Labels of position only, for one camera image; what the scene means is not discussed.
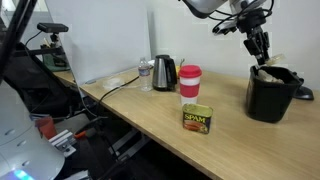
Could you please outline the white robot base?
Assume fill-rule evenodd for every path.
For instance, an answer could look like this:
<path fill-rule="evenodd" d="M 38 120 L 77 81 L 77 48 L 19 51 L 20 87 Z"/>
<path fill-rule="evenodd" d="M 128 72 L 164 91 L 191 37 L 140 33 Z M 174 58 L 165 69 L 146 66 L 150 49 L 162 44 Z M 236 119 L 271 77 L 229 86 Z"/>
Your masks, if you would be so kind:
<path fill-rule="evenodd" d="M 54 180 L 65 157 L 40 135 L 17 91 L 0 85 L 0 179 Z"/>

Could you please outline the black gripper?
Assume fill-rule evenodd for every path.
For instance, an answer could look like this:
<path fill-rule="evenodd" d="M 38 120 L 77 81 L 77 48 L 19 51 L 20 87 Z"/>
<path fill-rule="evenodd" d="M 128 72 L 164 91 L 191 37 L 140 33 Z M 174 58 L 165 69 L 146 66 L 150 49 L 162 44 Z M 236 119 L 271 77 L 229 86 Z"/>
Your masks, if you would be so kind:
<path fill-rule="evenodd" d="M 266 64 L 270 59 L 269 35 L 261 28 L 265 23 L 266 17 L 262 8 L 244 12 L 237 21 L 239 31 L 247 34 L 244 45 L 251 55 L 255 55 L 258 65 Z"/>

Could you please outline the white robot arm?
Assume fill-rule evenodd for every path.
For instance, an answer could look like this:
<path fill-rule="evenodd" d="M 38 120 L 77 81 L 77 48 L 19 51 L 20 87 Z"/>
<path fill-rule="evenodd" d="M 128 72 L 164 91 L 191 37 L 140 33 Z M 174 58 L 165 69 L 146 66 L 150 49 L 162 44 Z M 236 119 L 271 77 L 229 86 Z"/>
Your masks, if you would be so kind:
<path fill-rule="evenodd" d="M 264 9 L 266 0 L 182 0 L 191 13 L 200 19 L 208 18 L 217 9 L 229 3 L 231 13 L 212 29 L 215 35 L 228 34 L 239 31 L 247 34 L 244 45 L 250 55 L 254 56 L 259 65 L 269 59 L 269 35 L 261 26 L 266 23 L 266 18 L 272 14 L 272 9 Z"/>

